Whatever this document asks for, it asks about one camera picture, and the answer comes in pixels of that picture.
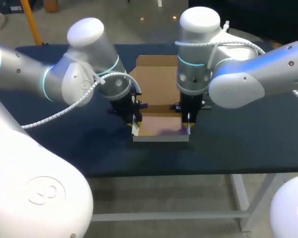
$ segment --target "white cable wrap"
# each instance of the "white cable wrap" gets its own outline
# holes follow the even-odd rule
[[[111,76],[123,76],[123,77],[127,77],[128,79],[130,79],[131,81],[135,81],[134,78],[132,78],[129,74],[127,73],[120,73],[120,72],[117,72],[117,73],[109,73],[107,75],[104,75],[101,77],[102,80],[105,80],[106,78],[108,77],[111,77]],[[84,101],[88,96],[89,94],[92,93],[92,91],[95,89],[95,87],[99,84],[99,81],[96,81],[87,91],[86,93],[80,98],[78,99],[75,103],[73,103],[71,106],[65,108],[64,110],[60,111],[59,113],[56,113],[48,118],[45,118],[43,120],[40,120],[38,122],[35,122],[35,123],[31,123],[31,124],[28,124],[28,125],[23,125],[21,126],[23,129],[29,129],[29,128],[33,128],[33,127],[36,127],[36,126],[39,126],[39,125],[42,125],[42,124],[45,124],[49,121],[52,121],[56,118],[59,118],[60,116],[70,112],[71,110],[73,110],[75,107],[77,107],[82,101]]]
[[[74,62],[79,63],[84,69],[86,70],[91,70],[92,74],[94,75],[94,77],[96,78],[96,81],[100,81],[101,84],[104,84],[102,81],[102,78],[98,76],[97,73],[94,72],[93,67],[89,64],[88,67],[86,66],[86,64],[83,64],[84,61],[81,61],[80,59],[77,59],[75,57],[73,57],[72,55],[70,55],[69,53],[65,53],[63,56],[69,58],[70,60],[73,60]],[[136,92],[139,94],[142,94],[141,88],[138,84],[138,82],[134,79],[134,78],[129,78],[132,82],[132,84],[135,86]]]
[[[253,48],[254,50],[257,50],[258,53],[263,55],[265,51],[263,51],[259,46],[251,43],[251,42],[246,42],[246,41],[220,41],[220,42],[209,42],[209,43],[185,43],[185,42],[179,42],[176,41],[175,44],[177,46],[189,46],[189,47],[202,47],[202,46],[222,46],[222,45],[228,45],[228,44],[240,44],[240,45],[245,45]],[[297,90],[293,90],[294,95],[298,98],[298,92]]]

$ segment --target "logo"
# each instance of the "logo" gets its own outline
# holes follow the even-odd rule
[[[62,203],[66,200],[64,186],[52,177],[36,177],[26,184],[28,201],[35,205]]]

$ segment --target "yellow pole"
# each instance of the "yellow pole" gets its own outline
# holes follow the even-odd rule
[[[21,0],[21,4],[23,6],[24,14],[26,15],[26,18],[28,19],[28,22],[30,24],[30,28],[31,28],[31,31],[32,31],[32,35],[33,35],[35,44],[40,46],[40,45],[42,45],[42,41],[41,41],[41,38],[40,38],[39,31],[38,31],[38,29],[36,28],[36,25],[35,25],[33,13],[32,13],[29,1],[28,0]]]

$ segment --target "metal table leg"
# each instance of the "metal table leg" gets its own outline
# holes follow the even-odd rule
[[[287,181],[289,174],[267,174],[261,187],[257,191],[253,201],[250,203],[247,211],[248,218],[240,221],[243,232],[250,232],[252,225],[260,219],[260,214],[265,209],[264,205],[269,203],[269,199],[274,196],[278,189]]]

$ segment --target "cardboard box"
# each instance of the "cardboard box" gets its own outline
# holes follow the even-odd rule
[[[176,86],[177,56],[139,56],[130,75],[143,92],[137,99],[148,104],[148,108],[141,109],[143,121],[133,123],[133,140],[188,142],[190,127],[182,123],[180,113],[170,109],[180,101]]]

